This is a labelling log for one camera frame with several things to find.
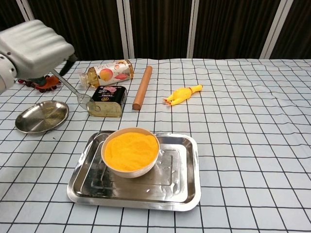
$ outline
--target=rubber chicken toy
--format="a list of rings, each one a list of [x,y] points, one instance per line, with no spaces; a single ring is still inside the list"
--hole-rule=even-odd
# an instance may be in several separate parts
[[[167,99],[164,99],[164,101],[169,105],[179,104],[189,99],[194,92],[201,91],[202,88],[202,85],[179,88],[175,90]]]

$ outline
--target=white bowl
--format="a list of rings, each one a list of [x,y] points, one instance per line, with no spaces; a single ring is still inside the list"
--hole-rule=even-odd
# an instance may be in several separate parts
[[[124,134],[124,133],[142,133],[144,135],[152,135],[156,139],[156,142],[158,145],[158,150],[160,150],[160,143],[159,143],[157,137],[153,133],[149,132],[148,130],[141,129],[141,128],[126,128],[126,129],[115,131],[104,141],[103,146],[102,146],[102,160],[107,165],[107,167],[109,167],[111,169],[111,171],[118,176],[121,176],[124,178],[136,178],[136,177],[142,176],[142,175],[146,174],[148,171],[150,171],[153,168],[153,166],[156,164],[156,160],[159,156],[159,153],[156,155],[156,158],[149,165],[147,165],[141,169],[135,170],[135,171],[116,170],[113,167],[111,167],[109,164],[107,164],[107,162],[105,160],[104,152],[105,152],[105,149],[106,149],[108,142],[112,138],[115,138],[115,137],[117,137],[121,134]]]

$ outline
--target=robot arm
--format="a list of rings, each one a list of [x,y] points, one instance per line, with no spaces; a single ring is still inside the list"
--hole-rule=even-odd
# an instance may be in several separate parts
[[[74,47],[39,20],[0,32],[0,93],[14,84],[14,78],[42,77],[62,62],[74,60],[73,54]]]

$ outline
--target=orange sand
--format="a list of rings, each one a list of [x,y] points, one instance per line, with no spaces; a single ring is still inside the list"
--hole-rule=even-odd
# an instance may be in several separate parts
[[[120,171],[135,171],[149,165],[159,151],[156,139],[142,133],[124,133],[111,139],[104,157],[109,166]]]

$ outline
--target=bottle cap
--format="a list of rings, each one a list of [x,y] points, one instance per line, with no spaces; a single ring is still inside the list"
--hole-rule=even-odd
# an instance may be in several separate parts
[[[79,78],[83,86],[89,86],[89,83],[87,82],[88,80],[87,74],[79,74]]]

